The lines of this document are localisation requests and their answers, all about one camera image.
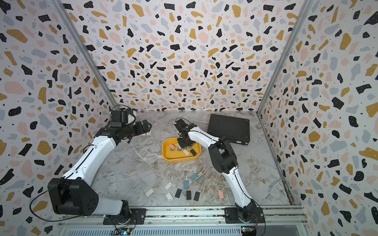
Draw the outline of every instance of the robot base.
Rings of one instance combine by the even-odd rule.
[[[263,214],[262,209],[257,207],[255,212],[253,213],[252,219],[248,222],[249,224],[255,224],[256,218],[258,223],[264,223],[265,218],[262,216]],[[225,215],[226,215],[226,224],[240,224],[240,223],[247,223],[242,221],[238,216],[238,209],[236,207],[226,207],[225,208]]]

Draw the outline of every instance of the white card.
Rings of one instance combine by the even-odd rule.
[[[151,188],[150,190],[148,190],[147,192],[146,192],[146,196],[150,196],[151,194],[153,194],[154,193],[154,190]]]
[[[168,201],[170,201],[170,202],[173,201],[173,197],[172,197],[171,193],[167,193],[166,197],[167,197]]]
[[[165,189],[168,190],[172,185],[173,185],[172,182],[167,183],[167,185],[165,186]]]
[[[188,156],[190,155],[190,152],[188,152],[188,150],[184,149],[184,153]]]

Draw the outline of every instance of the wire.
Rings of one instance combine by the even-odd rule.
[[[184,119],[184,120],[186,120],[186,121],[188,121],[187,119],[185,119],[185,118],[182,118],[182,117],[179,117],[179,118],[176,118],[175,119],[175,122],[178,120],[178,119]]]
[[[83,154],[86,152],[85,149],[86,149],[87,147],[89,147],[89,146],[95,146],[95,145],[94,145],[94,144],[89,144],[89,145],[85,146],[85,147],[82,149],[82,150],[83,150]]]
[[[264,217],[264,233],[260,236],[263,236],[265,234],[265,230],[266,230],[265,214],[263,213],[262,216]]]
[[[73,219],[73,218],[79,217],[79,216],[74,216],[74,217],[70,217],[70,218],[66,218],[66,219],[60,219],[60,220],[56,220],[56,221],[51,221],[51,220],[47,220],[47,219],[44,219],[44,218],[41,218],[41,217],[37,216],[37,215],[33,212],[33,210],[31,209],[31,204],[32,204],[32,203],[33,203],[33,202],[34,202],[39,196],[41,196],[41,195],[45,194],[46,192],[50,191],[52,188],[55,188],[56,186],[58,186],[59,184],[61,184],[61,183],[62,183],[64,180],[66,180],[67,178],[62,179],[62,181],[60,181],[59,183],[57,183],[57,184],[54,185],[53,187],[49,188],[48,190],[44,191],[43,193],[39,194],[38,196],[36,196],[36,197],[30,202],[30,204],[29,204],[29,209],[30,209],[30,212],[31,212],[34,216],[36,216],[38,219],[41,219],[41,220],[43,220],[43,221],[47,221],[47,222],[66,221],[66,220],[69,220],[69,219]]]

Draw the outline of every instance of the mounting plate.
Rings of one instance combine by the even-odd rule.
[[[131,208],[131,222],[129,222],[129,225],[134,226],[135,225],[135,218],[136,218],[136,224],[142,225],[144,224],[144,219],[146,218],[146,208]],[[118,222],[112,222],[112,220],[109,217],[104,218],[104,221],[102,222],[103,225],[124,225],[119,224]]]
[[[261,216],[262,209],[260,207],[257,207],[254,214],[257,218],[258,223],[264,223],[265,219],[264,216]],[[237,208],[236,207],[227,207],[225,208],[225,215],[227,216],[226,218],[226,224],[240,224],[244,223],[241,221],[237,215]],[[252,217],[251,222],[249,224],[255,224],[256,223],[256,218]]]

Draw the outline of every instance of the black card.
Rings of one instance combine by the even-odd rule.
[[[180,198],[181,191],[182,191],[181,189],[179,189],[179,188],[177,189],[177,192],[176,192],[176,195],[175,195],[176,198]]]
[[[193,154],[193,156],[197,155],[194,149],[191,149],[190,152]]]
[[[194,201],[198,201],[198,199],[200,199],[200,192],[194,194]]]
[[[186,191],[186,199],[191,200],[192,199],[192,191]]]

